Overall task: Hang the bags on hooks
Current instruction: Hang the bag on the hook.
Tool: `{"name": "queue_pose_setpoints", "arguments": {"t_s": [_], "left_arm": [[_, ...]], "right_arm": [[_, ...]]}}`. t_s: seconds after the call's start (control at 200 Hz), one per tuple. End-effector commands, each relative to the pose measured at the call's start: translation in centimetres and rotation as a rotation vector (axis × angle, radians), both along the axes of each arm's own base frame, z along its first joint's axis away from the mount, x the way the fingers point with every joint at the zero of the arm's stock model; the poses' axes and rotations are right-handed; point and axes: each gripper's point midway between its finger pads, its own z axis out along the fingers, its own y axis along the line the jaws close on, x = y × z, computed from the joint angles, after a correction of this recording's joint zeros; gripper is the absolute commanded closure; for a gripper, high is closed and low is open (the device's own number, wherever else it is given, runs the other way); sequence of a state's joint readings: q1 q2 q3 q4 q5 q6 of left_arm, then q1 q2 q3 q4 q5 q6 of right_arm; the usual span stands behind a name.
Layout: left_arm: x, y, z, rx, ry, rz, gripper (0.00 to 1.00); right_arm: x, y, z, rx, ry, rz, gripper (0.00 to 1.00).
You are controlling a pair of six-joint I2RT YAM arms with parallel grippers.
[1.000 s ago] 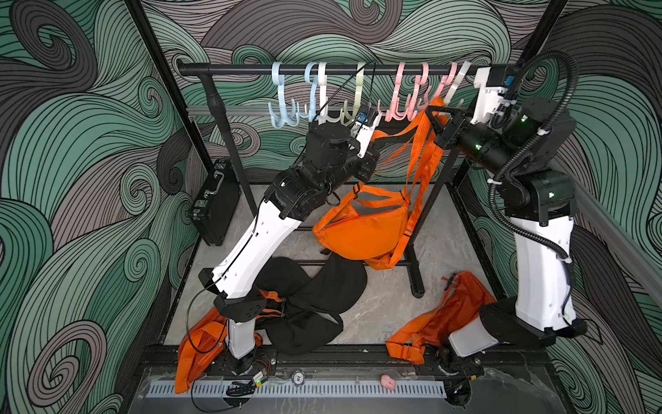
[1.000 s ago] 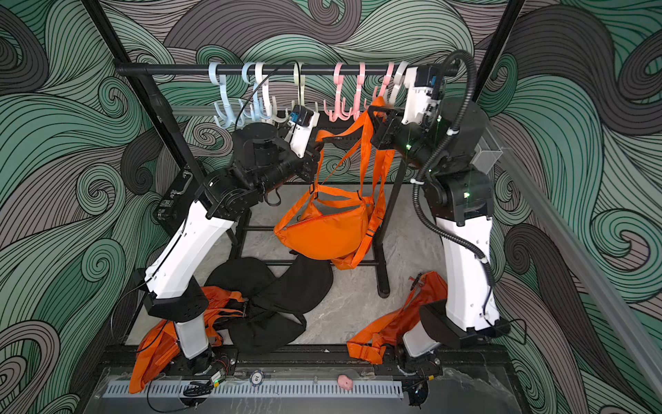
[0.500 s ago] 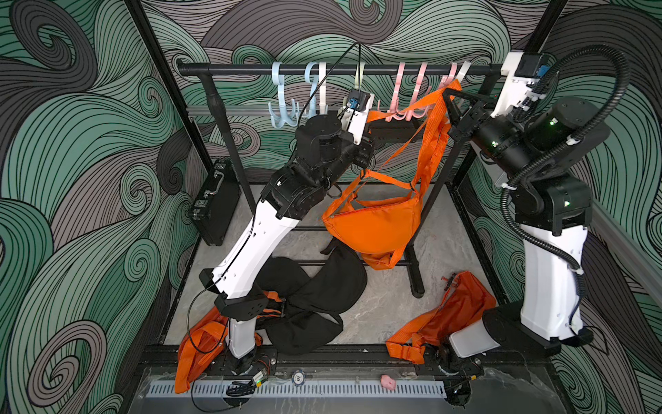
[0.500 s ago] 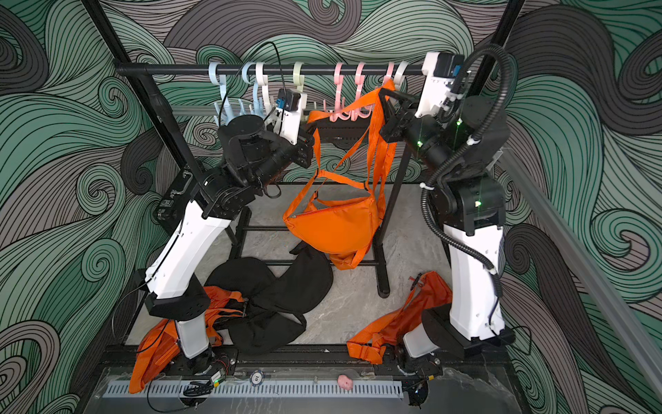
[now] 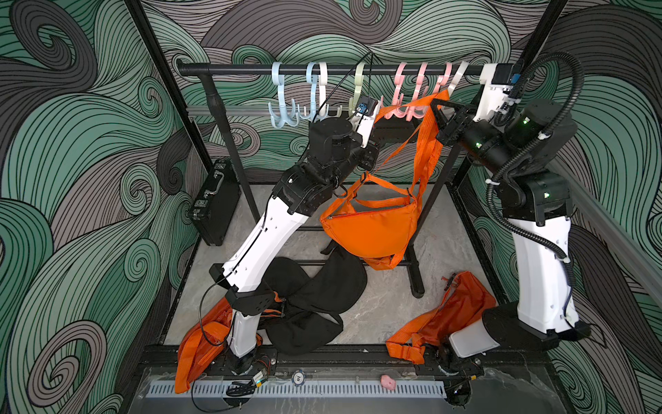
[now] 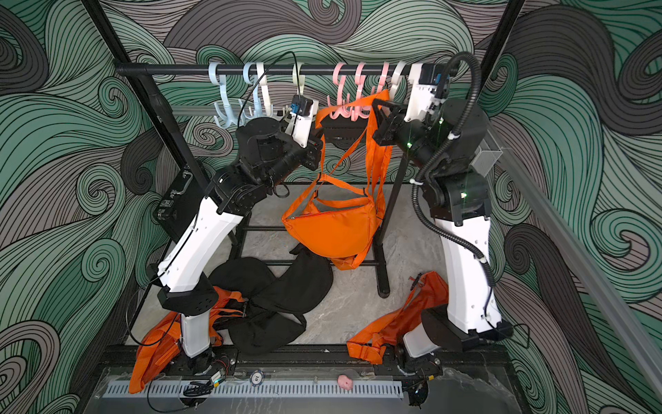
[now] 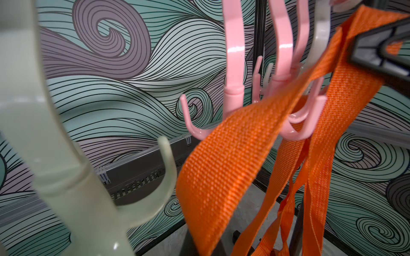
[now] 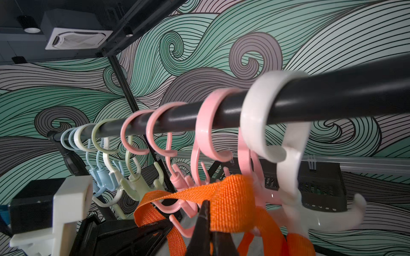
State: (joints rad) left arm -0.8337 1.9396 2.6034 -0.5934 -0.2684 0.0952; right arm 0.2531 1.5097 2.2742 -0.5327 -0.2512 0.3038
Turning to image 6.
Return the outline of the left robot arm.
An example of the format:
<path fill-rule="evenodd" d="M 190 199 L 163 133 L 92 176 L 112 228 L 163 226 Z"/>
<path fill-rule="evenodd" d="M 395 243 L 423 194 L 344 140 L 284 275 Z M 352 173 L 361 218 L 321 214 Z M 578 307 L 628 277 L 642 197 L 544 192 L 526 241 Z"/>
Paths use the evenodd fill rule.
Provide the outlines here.
<path fill-rule="evenodd" d="M 203 181 L 198 212 L 156 273 L 160 304 L 179 319 L 176 342 L 189 358 L 210 349 L 210 310 L 218 296 L 203 269 L 213 253 L 289 174 L 300 166 L 317 170 L 323 154 L 314 116 L 258 117 L 239 127 L 236 139 L 236 159 Z"/>

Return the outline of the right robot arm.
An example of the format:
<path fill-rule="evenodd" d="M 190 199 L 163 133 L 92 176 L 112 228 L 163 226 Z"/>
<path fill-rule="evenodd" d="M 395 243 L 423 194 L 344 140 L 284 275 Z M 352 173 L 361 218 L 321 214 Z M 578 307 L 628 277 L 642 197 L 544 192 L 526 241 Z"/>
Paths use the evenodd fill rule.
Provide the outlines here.
<path fill-rule="evenodd" d="M 492 205 L 486 179 L 497 155 L 482 149 L 489 119 L 465 99 L 450 99 L 409 120 L 401 103 L 376 100 L 374 140 L 397 146 L 421 171 L 412 179 L 417 218 L 441 238 L 448 301 L 424 310 L 403 337 L 411 358 L 438 349 L 463 352 L 509 339 L 489 263 Z"/>

